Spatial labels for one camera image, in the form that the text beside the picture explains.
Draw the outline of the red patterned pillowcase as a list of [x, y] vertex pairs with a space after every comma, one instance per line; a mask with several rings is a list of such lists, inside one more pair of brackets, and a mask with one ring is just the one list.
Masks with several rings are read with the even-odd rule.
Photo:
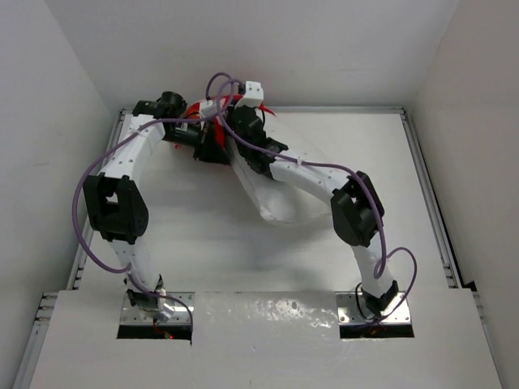
[[[214, 118], [214, 119], [211, 119], [210, 121], [206, 121], [210, 124], [214, 124], [215, 127], [216, 127], [216, 131], [217, 131], [217, 136], [218, 136], [218, 139], [223, 141], [225, 140], [225, 145], [226, 145], [226, 131], [225, 129], [223, 128], [222, 124], [219, 123], [219, 119], [218, 118]], [[185, 146], [180, 146], [180, 145], [177, 145], [175, 143], [172, 143], [174, 145], [174, 148], [175, 149], [179, 149], [179, 148], [185, 148], [185, 149], [188, 149], [190, 147], [185, 147]], [[226, 145], [226, 149], [227, 151], [229, 152], [229, 155], [230, 155], [230, 149], [229, 149], [229, 146]]]

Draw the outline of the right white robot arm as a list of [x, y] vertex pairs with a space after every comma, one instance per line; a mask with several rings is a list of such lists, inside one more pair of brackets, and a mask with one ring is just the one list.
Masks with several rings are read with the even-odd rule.
[[309, 161], [267, 135], [265, 125], [266, 119], [246, 106], [232, 108], [225, 120], [239, 157], [253, 172], [329, 205], [334, 232], [354, 252], [365, 304], [380, 318], [397, 296], [398, 283], [387, 268], [384, 207], [370, 177], [337, 164]]

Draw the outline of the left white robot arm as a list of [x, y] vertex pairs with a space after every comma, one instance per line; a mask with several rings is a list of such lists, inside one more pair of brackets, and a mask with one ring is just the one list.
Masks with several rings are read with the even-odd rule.
[[131, 305], [156, 320], [170, 318], [179, 304], [166, 296], [162, 276], [144, 244], [149, 211], [139, 181], [160, 142], [191, 147], [197, 160], [228, 165], [215, 112], [213, 100], [189, 107], [175, 92], [163, 92], [156, 101], [138, 101], [124, 120], [122, 147], [83, 184], [90, 224], [117, 255]]

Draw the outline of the white pillow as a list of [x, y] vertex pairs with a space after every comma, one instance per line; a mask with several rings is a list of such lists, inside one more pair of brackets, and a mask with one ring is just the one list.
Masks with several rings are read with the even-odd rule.
[[231, 166], [242, 187], [259, 211], [271, 224], [304, 224], [330, 214], [330, 200], [335, 189], [348, 181], [347, 173], [327, 167], [303, 165], [323, 153], [310, 145], [297, 131], [290, 129], [275, 115], [267, 113], [264, 129], [267, 136], [289, 147], [281, 154], [294, 161], [277, 157], [270, 165], [273, 178], [254, 173], [244, 162], [233, 162], [234, 138], [229, 138]]

